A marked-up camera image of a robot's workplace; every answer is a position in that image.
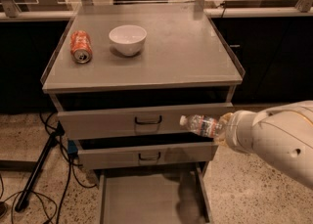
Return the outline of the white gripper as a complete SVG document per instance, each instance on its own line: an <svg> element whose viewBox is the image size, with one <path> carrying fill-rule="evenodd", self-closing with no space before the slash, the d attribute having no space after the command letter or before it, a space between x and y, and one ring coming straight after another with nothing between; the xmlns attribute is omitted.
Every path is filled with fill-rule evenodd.
<svg viewBox="0 0 313 224"><path fill-rule="evenodd" d="M252 149L252 125L256 116L255 112L238 111L227 112L220 119L228 121L225 137L214 137L215 144L228 147L235 152L253 154Z"/></svg>

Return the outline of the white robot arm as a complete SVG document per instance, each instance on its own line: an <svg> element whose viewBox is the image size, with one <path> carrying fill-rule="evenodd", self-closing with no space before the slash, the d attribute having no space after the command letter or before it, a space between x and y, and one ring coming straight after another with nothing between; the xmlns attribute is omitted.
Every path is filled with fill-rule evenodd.
<svg viewBox="0 0 313 224"><path fill-rule="evenodd" d="M224 126L214 142L262 160L313 189L313 101L236 111L221 117Z"/></svg>

